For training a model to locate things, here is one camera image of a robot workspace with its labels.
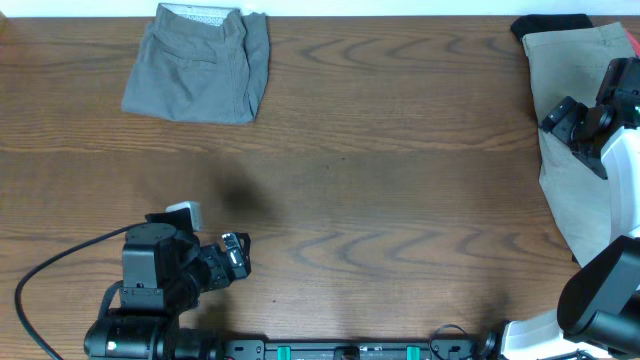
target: wood grain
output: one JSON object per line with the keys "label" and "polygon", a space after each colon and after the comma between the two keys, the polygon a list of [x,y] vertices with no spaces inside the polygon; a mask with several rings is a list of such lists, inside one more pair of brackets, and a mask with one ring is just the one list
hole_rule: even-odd
{"label": "wood grain", "polygon": [[[185,326],[425,338],[554,307],[577,266],[537,182],[513,20],[270,19],[258,120],[221,126],[120,111],[148,19],[11,19],[0,38],[0,357],[44,358],[13,310],[24,273],[185,199],[203,205],[203,242],[232,230],[255,241],[251,277],[203,295]],[[64,357],[83,358],[121,248],[83,250],[27,286],[28,316]]]}

